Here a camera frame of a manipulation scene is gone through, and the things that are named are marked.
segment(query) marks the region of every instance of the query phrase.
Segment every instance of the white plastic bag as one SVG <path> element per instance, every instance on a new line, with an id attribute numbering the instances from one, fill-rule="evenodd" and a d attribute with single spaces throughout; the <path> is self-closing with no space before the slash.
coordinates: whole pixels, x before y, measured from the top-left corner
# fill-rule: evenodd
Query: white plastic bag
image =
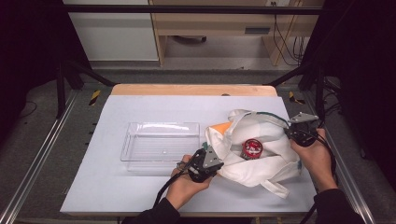
<path id="1" fill-rule="evenodd" d="M 224 162 L 219 174 L 247 187 L 262 185 L 286 198 L 289 190 L 278 182 L 301 171 L 300 159 L 284 133 L 289 124 L 274 114 L 247 110 L 233 110 L 229 121 L 205 130 L 207 143 Z M 245 160 L 240 156 L 242 144 L 251 138 L 262 143 L 263 152 L 259 159 Z"/>

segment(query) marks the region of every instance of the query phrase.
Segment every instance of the black curtain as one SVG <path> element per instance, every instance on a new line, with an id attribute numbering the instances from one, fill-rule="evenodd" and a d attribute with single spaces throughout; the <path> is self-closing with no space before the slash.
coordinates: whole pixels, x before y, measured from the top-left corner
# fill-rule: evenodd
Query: black curtain
<path id="1" fill-rule="evenodd" d="M 345 2 L 326 3 L 337 8 Z M 307 60 L 317 55 L 313 52 L 341 14 L 334 15 L 320 18 L 310 40 L 313 42 L 307 47 Z M 376 160 L 396 190 L 395 15 L 396 1 L 355 1 L 337 25 L 330 45 L 318 55 L 325 55 L 322 65 L 326 76 L 341 81 L 340 103 L 361 147 Z"/>
<path id="2" fill-rule="evenodd" d="M 91 69 L 68 13 L 46 10 L 47 4 L 63 1 L 0 1 L 0 143 L 23 110 L 27 92 L 55 79 L 61 61 Z"/>

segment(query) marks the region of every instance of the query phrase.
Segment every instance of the floor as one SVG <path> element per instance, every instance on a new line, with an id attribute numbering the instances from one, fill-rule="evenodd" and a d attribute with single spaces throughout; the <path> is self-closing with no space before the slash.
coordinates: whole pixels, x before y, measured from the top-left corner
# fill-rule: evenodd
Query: floor
<path id="1" fill-rule="evenodd" d="M 109 69 L 109 64 L 97 63 L 95 70 L 109 79 L 122 83 L 222 83 L 262 84 L 286 74 L 295 65 L 285 63 L 272 66 L 259 37 L 209 37 L 205 43 L 194 39 L 170 38 L 165 64 L 119 63 Z M 288 63 L 292 59 L 285 56 Z M 18 186 L 40 148 L 49 147 L 45 162 L 39 167 L 35 183 L 28 186 L 25 203 L 17 207 L 15 223 L 116 223 L 114 217 L 70 217 L 59 213 L 67 188 L 73 181 L 90 142 L 101 108 L 111 89 L 83 77 L 86 85 L 77 91 L 76 103 L 70 110 L 66 124 L 54 139 L 52 146 L 43 146 L 46 136 L 56 121 L 56 85 L 51 81 L 29 92 L 28 102 L 21 112 L 7 141 L 0 150 L 0 211 L 6 210 Z M 290 101 L 307 99 L 312 94 L 299 92 L 299 78 L 292 78 L 277 88 L 284 98 L 290 116 L 299 112 L 311 112 L 307 104 Z M 101 90 L 94 106 L 89 105 L 92 93 Z M 76 91 L 67 88 L 68 96 Z M 332 95 L 326 107 L 336 103 Z M 375 161 L 361 158 L 359 146 L 354 141 L 347 120 L 336 111 L 327 117 L 326 127 L 340 153 L 340 160 L 347 167 L 354 183 L 375 221 L 371 223 L 396 223 L 396 193 L 382 176 Z M 347 188 L 348 183 L 341 183 Z M 262 217 L 261 223 L 298 223 L 298 218 Z"/>

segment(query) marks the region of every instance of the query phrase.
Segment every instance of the cable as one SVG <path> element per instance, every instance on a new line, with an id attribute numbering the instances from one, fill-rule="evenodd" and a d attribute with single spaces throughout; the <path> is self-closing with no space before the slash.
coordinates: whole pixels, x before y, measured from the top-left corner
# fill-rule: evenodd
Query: cable
<path id="1" fill-rule="evenodd" d="M 336 185 L 338 185 L 338 176 L 337 176 L 336 173 L 335 173 L 335 168 L 336 168 L 335 156 L 334 156 L 334 154 L 332 153 L 332 149 L 330 148 L 330 146 L 329 146 L 328 142 L 326 141 L 326 139 L 325 139 L 323 136 L 321 136 L 321 135 L 316 136 L 316 135 L 313 135 L 312 133 L 306 132 L 306 131 L 304 131 L 304 130 L 295 130 L 295 131 L 296 131 L 296 132 L 301 132 L 301 133 L 307 134 L 307 135 L 309 135 L 310 137 L 315 138 L 317 141 L 319 141 L 321 144 L 323 144 L 323 146 L 326 147 L 326 149 L 327 149 L 327 151 L 328 151 L 328 153 L 329 153 L 329 155 L 330 155 L 332 176 L 335 177 L 335 183 L 336 183 Z M 314 204 L 312 205 L 312 207 L 309 209 L 309 211 L 305 214 L 305 216 L 304 216 L 303 220 L 300 222 L 300 224 L 305 224 L 306 221 L 307 221 L 309 218 L 312 217 L 312 214 L 314 214 L 314 212 L 315 212 L 316 209 L 317 209 L 317 206 L 316 206 L 315 203 L 314 203 Z"/>
<path id="2" fill-rule="evenodd" d="M 194 153 L 194 155 L 192 155 L 191 159 L 184 165 L 184 167 L 180 170 L 179 173 L 175 174 L 174 176 L 172 176 L 168 181 L 166 181 L 166 183 L 163 185 L 163 187 L 160 189 L 160 191 L 158 191 L 157 194 L 157 198 L 155 199 L 154 205 L 152 207 L 157 206 L 157 204 L 160 202 L 161 197 L 163 196 L 163 193 L 165 192 L 165 190 L 167 188 L 169 188 L 169 186 L 171 186 L 171 184 L 173 184 L 179 177 L 181 177 L 182 175 L 186 174 L 184 172 L 187 171 L 187 169 L 190 168 L 192 159 L 198 154 L 198 152 L 196 151 Z"/>
<path id="3" fill-rule="evenodd" d="M 274 23 L 274 29 L 275 29 L 275 30 L 273 31 L 273 39 L 274 39 L 274 43 L 275 43 L 275 46 L 276 46 L 277 50 L 279 50 L 280 56 L 282 56 L 283 61 L 284 61 L 285 64 L 287 64 L 287 65 L 299 65 L 299 64 L 295 64 L 295 63 L 288 63 L 288 62 L 286 61 L 286 59 L 285 59 L 285 56 L 283 56 L 282 50 L 280 50 L 279 46 L 277 45 L 276 39 L 275 39 L 275 31 L 276 31 L 276 29 L 278 29 L 278 27 L 277 27 L 277 21 L 276 21 L 276 14 L 274 15 L 274 19 L 275 19 L 275 23 Z M 279 32 L 280 37 L 282 38 L 282 40 L 283 40 L 283 42 L 284 42 L 284 44 L 285 44 L 285 46 L 286 46 L 286 49 L 288 50 L 288 53 L 290 54 L 290 51 L 289 51 L 289 49 L 288 49 L 288 46 L 286 45 L 286 41 L 284 40 L 283 35 L 280 33 L 279 30 L 278 30 L 278 32 Z"/>
<path id="4" fill-rule="evenodd" d="M 34 108 L 33 108 L 33 110 L 30 111 L 29 113 L 20 116 L 20 119 L 23 119 L 23 118 L 28 117 L 29 115 L 33 114 L 33 113 L 37 110 L 37 104 L 36 104 L 35 102 L 33 102 L 33 101 L 26 101 L 26 104 L 28 104 L 28 103 L 33 104 L 33 105 L 34 105 Z"/>

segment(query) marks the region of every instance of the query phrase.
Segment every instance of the metal frame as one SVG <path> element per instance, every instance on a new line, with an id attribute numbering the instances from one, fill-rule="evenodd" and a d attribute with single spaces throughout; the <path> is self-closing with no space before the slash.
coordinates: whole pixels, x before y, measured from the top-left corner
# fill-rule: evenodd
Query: metal frame
<path id="1" fill-rule="evenodd" d="M 205 6 L 124 6 L 124 5 L 43 5 L 43 9 L 49 10 L 65 10 L 66 12 L 87 12 L 87 13 L 211 13 L 211 14 L 277 14 L 277 15 L 321 15 L 323 13 L 334 12 L 334 10 L 323 9 L 321 7 L 205 7 Z M 297 71 L 291 71 L 286 76 L 272 82 L 270 85 L 277 86 L 284 79 L 289 79 L 291 77 L 300 75 L 299 71 L 305 70 L 310 67 L 312 63 L 303 63 L 300 69 Z M 62 71 L 59 71 L 58 81 L 59 88 L 62 90 L 63 86 L 63 75 Z M 42 147 L 39 149 L 35 160 L 33 161 L 31 167 L 26 173 L 24 179 L 22 180 L 20 186 L 15 192 L 13 198 L 9 202 L 7 208 L 0 216 L 1 224 L 13 223 L 17 214 L 21 210 L 21 207 L 29 194 L 36 178 L 39 175 L 41 167 L 43 166 L 46 158 L 50 154 L 52 146 L 59 135 L 67 117 L 73 107 L 73 104 L 78 95 L 77 91 L 72 91 L 72 95 L 69 97 L 67 106 L 64 109 L 64 113 L 58 114 L 58 119 L 52 126 L 48 137 L 43 143 Z M 310 106 L 312 111 L 315 111 L 312 106 L 312 98 L 308 94 L 304 94 L 306 99 L 310 99 Z M 338 150 L 333 143 L 333 140 L 329 136 L 329 142 L 332 145 L 334 154 L 337 156 L 338 168 L 337 171 L 340 174 L 340 180 L 344 187 L 347 189 L 347 195 L 355 208 L 355 210 L 363 217 L 366 223 L 375 223 L 374 218 L 367 207 L 367 204 L 361 196 L 359 188 L 356 186 L 353 177 L 347 170 L 343 160 L 339 156 Z"/>
<path id="2" fill-rule="evenodd" d="M 231 7 L 231 6 L 139 6 L 139 5 L 46 5 L 44 9 L 87 13 L 205 13 L 321 15 L 334 10 L 321 7 Z"/>
<path id="3" fill-rule="evenodd" d="M 59 119 L 56 119 L 55 122 L 53 123 L 52 128 L 49 131 L 49 134 L 47 135 L 47 138 L 45 139 L 41 148 L 38 150 L 35 159 L 30 165 L 29 170 L 26 172 L 26 175 L 23 178 L 22 182 L 20 183 L 20 186 L 14 193 L 14 196 L 12 197 L 11 201 L 8 203 L 6 209 L 1 214 L 0 216 L 1 224 L 13 223 L 18 213 L 20 212 L 21 207 L 23 206 L 23 203 L 26 200 L 26 197 L 28 196 L 30 190 L 32 189 L 32 186 L 35 183 L 35 180 L 37 179 L 40 170 L 44 165 L 44 162 L 46 161 L 48 155 L 50 154 L 52 147 L 59 133 L 61 132 L 62 127 L 64 126 L 64 123 L 66 122 L 70 114 L 70 111 L 73 108 L 77 96 L 78 96 L 78 91 L 71 91 L 63 115 Z"/>
<path id="4" fill-rule="evenodd" d="M 307 105 L 309 106 L 312 112 L 315 112 L 313 94 L 310 91 L 303 91 L 303 95 Z M 364 201 L 363 196 L 361 195 L 361 191 L 359 190 L 358 185 L 353 179 L 352 174 L 348 171 L 347 166 L 344 160 L 341 158 L 340 152 L 332 140 L 331 133 L 324 127 L 327 134 L 327 141 L 332 147 L 332 152 L 337 160 L 336 173 L 338 174 L 338 178 L 341 181 L 342 186 L 346 189 L 346 196 L 351 202 L 352 207 L 355 211 L 361 215 L 366 224 L 375 224 L 375 220 L 373 214 L 367 206 L 367 203 Z"/>

